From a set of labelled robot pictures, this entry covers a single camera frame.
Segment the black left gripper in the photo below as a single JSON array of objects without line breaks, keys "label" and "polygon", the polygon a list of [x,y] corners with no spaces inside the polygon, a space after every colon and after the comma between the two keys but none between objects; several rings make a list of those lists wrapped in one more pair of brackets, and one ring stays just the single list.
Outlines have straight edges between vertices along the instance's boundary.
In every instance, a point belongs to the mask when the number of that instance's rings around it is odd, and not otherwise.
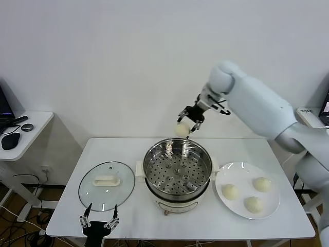
[{"label": "black left gripper", "polygon": [[111,233],[111,228],[116,228],[119,224],[117,204],[114,208],[113,218],[109,222],[92,221],[89,222],[89,214],[92,208],[92,203],[85,210],[84,214],[80,216],[80,224],[82,232],[87,237],[84,246],[86,247],[101,247],[103,238]]}]

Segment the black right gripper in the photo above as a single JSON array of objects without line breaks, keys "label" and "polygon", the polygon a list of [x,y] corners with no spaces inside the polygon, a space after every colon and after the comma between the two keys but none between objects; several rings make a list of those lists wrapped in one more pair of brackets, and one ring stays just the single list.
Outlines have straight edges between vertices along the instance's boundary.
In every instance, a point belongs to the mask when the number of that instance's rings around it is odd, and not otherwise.
[{"label": "black right gripper", "polygon": [[200,121],[205,120],[203,115],[204,112],[205,111],[197,104],[195,104],[194,106],[186,106],[186,108],[179,113],[177,123],[181,123],[185,117],[188,117],[191,121],[196,121],[196,123],[190,130],[190,133],[193,133],[200,129],[202,125],[202,122]]}]

